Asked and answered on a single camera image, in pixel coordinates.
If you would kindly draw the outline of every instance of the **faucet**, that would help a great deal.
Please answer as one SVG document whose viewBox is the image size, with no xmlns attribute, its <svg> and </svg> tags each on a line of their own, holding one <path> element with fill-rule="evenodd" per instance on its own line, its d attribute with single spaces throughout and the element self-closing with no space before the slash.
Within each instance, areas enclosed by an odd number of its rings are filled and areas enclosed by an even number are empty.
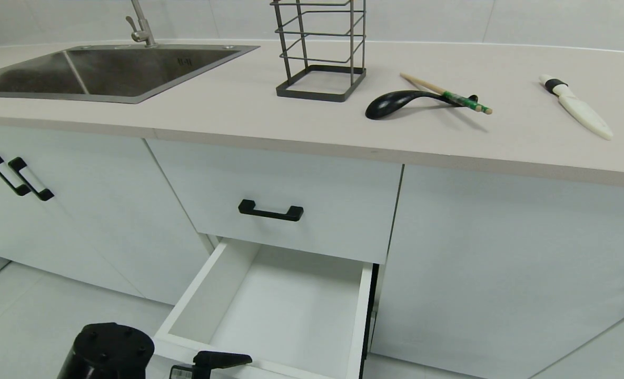
<svg viewBox="0 0 624 379">
<path fill-rule="evenodd" d="M 138 24 L 141 26 L 141 30 L 136 30 L 136 24 L 134 24 L 134 19 L 131 16 L 127 16 L 124 19 L 132 26 L 134 31 L 132 32 L 132 39 L 135 42 L 143 42 L 145 41 L 146 47 L 155 47 L 158 43 L 155 42 L 155 38 L 153 38 L 153 32 L 150 30 L 150 24 L 148 24 L 148 20 L 143 15 L 143 9 L 141 9 L 141 4 L 138 0 L 132 0 L 132 5 L 134 6 L 134 12 L 136 12 L 136 17 L 138 17 Z"/>
</svg>

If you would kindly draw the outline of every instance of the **chopsticks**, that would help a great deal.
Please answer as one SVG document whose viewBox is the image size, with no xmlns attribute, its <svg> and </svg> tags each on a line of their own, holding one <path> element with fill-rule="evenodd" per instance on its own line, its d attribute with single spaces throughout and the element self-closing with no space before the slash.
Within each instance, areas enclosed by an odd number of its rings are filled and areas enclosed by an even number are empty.
<svg viewBox="0 0 624 379">
<path fill-rule="evenodd" d="M 401 72 L 401 77 L 403 77 L 403 79 L 408 80 L 408 82 L 411 82 L 412 84 L 419 84 L 422 87 L 431 89 L 433 92 L 439 94 L 440 96 L 444 96 L 445 98 L 448 98 L 459 105 L 463 105 L 463 106 L 466 106 L 467 108 L 471 108 L 472 110 L 476 112 L 482 112 L 482 113 L 485 113 L 486 115 L 492 114 L 491 108 L 487 108 L 487 106 L 478 104 L 475 101 L 470 100 L 464 96 L 451 93 L 450 91 L 447 91 L 447 89 L 440 88 L 422 79 L 417 79 L 417 77 L 414 77 L 412 75 L 404 74 L 403 72 Z"/>
</svg>

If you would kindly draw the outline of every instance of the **beige countertop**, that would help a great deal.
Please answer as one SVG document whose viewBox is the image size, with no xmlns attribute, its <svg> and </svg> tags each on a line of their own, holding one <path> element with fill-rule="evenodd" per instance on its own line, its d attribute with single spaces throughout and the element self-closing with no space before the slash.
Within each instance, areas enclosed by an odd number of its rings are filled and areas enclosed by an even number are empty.
<svg viewBox="0 0 624 379">
<path fill-rule="evenodd" d="M 226 41 L 175 41 L 220 43 Z M 0 98 L 0 125 L 170 139 L 624 186 L 624 53 L 541 46 L 368 43 L 368 75 L 345 103 L 276 96 L 278 41 L 138 105 Z M 0 47 L 0 68 L 80 44 Z M 344 45 L 312 43 L 322 55 Z M 411 87 L 407 72 L 477 94 L 483 115 L 418 99 L 393 117 L 364 117 L 377 96 Z M 613 129 L 577 123 L 539 83 L 567 82 Z"/>
</svg>

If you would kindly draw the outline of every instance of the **drawer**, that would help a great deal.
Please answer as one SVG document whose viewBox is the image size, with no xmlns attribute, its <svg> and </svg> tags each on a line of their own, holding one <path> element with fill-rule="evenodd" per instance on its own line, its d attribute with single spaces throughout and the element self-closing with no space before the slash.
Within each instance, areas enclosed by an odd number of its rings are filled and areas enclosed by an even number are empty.
<svg viewBox="0 0 624 379">
<path fill-rule="evenodd" d="M 377 265 L 228 240 L 216 247 L 155 334 L 155 354 L 251 355 L 237 379 L 358 379 Z"/>
<path fill-rule="evenodd" d="M 386 261 L 401 165 L 157 139 L 148 144 L 199 233 Z M 300 220 L 271 218 L 288 211 L 302 211 Z"/>
</svg>

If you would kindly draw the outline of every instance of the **black ladle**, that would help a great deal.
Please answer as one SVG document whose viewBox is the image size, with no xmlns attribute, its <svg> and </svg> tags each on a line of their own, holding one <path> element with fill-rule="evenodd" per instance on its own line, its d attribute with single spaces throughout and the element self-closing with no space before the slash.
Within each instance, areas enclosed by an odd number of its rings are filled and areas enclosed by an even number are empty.
<svg viewBox="0 0 624 379">
<path fill-rule="evenodd" d="M 383 94 L 379 98 L 370 103 L 368 108 L 365 109 L 365 116 L 371 120 L 378 120 L 386 117 L 403 108 L 407 103 L 410 103 L 416 98 L 430 97 L 436 100 L 444 101 L 452 106 L 463 106 L 455 103 L 454 101 L 443 97 L 439 94 L 428 93 L 427 91 L 395 91 L 393 93 Z M 468 99 L 478 101 L 478 96 L 471 95 Z"/>
</svg>

